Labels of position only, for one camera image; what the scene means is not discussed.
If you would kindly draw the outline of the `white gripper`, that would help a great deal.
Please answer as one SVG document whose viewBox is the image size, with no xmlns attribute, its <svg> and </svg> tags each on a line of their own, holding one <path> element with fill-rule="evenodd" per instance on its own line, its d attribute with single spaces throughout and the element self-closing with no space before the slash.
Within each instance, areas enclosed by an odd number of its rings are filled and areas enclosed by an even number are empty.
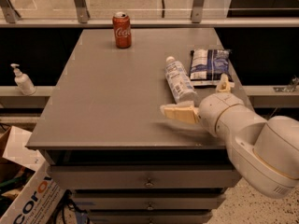
<svg viewBox="0 0 299 224">
<path fill-rule="evenodd" d="M 216 86 L 216 93 L 209 95 L 199 105 L 187 101 L 178 104 L 161 105 L 160 111 L 168 119 L 175 119 L 181 122 L 195 124 L 200 123 L 213 136 L 216 135 L 216 124 L 223 112 L 234 105 L 243 105 L 244 102 L 230 93 L 231 86 L 226 74 L 221 75 L 221 79 Z"/>
</svg>

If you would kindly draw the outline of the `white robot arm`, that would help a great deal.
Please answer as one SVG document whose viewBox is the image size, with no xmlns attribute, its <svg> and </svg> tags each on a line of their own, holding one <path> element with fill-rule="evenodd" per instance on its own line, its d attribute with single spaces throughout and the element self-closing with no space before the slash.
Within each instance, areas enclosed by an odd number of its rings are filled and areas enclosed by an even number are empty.
<svg viewBox="0 0 299 224">
<path fill-rule="evenodd" d="M 216 91 L 199 105 L 195 90 L 181 75 L 166 77 L 175 102 L 160 107 L 169 119 L 199 123 L 220 138 L 235 169 L 261 194 L 281 199 L 299 184 L 299 123 L 264 119 L 229 91 Z"/>
</svg>

